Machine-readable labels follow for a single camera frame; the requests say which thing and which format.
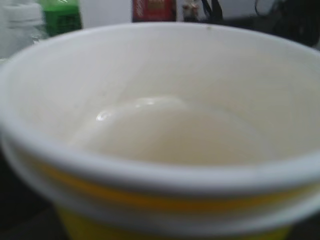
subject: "paper cup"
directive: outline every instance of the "paper cup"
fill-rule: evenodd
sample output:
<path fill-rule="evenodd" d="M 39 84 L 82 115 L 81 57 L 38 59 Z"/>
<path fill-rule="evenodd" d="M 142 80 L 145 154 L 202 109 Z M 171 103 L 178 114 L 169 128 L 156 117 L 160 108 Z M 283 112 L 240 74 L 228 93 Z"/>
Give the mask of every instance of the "paper cup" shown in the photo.
<path fill-rule="evenodd" d="M 320 208 L 319 63 L 299 44 L 214 25 L 66 34 L 3 67 L 3 149 L 74 240 L 282 240 Z M 232 113 L 268 142 L 270 159 L 172 165 L 68 146 L 106 106 L 163 95 Z"/>

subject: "green bottle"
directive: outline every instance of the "green bottle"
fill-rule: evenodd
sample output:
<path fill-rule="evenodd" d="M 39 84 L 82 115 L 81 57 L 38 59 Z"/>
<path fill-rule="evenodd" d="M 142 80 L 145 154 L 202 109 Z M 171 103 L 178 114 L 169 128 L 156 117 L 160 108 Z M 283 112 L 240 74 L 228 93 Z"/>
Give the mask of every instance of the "green bottle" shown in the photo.
<path fill-rule="evenodd" d="M 78 0 L 39 0 L 39 3 L 49 36 L 82 29 Z"/>

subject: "plastic bottle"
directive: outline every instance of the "plastic bottle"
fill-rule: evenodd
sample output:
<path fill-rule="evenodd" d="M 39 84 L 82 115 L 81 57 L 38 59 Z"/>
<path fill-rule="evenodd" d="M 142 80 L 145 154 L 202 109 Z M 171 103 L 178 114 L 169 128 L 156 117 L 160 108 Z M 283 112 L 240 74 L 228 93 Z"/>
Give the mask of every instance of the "plastic bottle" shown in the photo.
<path fill-rule="evenodd" d="M 6 58 L 48 38 L 42 7 L 35 0 L 8 0 L 3 11 L 9 35 Z"/>
<path fill-rule="evenodd" d="M 39 3 L 51 37 L 82 29 L 78 0 L 39 0 Z"/>

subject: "yellow cup base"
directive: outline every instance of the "yellow cup base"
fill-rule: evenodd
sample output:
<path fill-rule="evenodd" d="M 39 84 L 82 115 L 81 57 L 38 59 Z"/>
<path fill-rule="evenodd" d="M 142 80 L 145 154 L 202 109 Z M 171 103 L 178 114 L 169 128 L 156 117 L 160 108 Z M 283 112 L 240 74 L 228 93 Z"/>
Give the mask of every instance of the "yellow cup base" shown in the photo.
<path fill-rule="evenodd" d="M 146 235 L 110 227 L 83 217 L 65 208 L 57 208 L 58 214 L 72 240 L 183 240 L 156 235 Z M 251 236 L 188 238 L 188 240 L 285 240 L 289 227 Z"/>

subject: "yellow stripe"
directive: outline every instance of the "yellow stripe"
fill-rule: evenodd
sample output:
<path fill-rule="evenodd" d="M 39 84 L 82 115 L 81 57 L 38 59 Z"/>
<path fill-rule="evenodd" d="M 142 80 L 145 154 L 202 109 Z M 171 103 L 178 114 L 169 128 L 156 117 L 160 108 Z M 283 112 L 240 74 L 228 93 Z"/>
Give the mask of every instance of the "yellow stripe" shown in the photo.
<path fill-rule="evenodd" d="M 227 213 L 279 203 L 310 190 L 310 187 L 305 187 L 289 192 L 259 195 L 247 198 L 188 199 L 126 192 L 84 181 L 47 165 L 37 164 L 37 168 L 56 181 L 59 181 L 63 185 L 66 185 L 80 193 L 111 203 L 152 211 L 180 213 Z"/>

